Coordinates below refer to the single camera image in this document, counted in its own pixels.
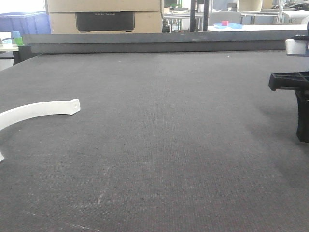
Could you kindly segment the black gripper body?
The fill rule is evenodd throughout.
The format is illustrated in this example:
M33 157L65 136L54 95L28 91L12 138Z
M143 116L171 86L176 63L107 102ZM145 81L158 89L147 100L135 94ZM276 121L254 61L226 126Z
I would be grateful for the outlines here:
M277 89L308 90L309 72L272 73L268 86L272 91Z

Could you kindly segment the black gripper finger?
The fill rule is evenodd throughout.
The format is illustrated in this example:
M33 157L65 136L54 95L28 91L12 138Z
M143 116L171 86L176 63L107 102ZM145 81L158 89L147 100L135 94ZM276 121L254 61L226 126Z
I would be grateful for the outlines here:
M295 91L298 105L298 126L296 135L299 141L309 142L309 95L304 90Z

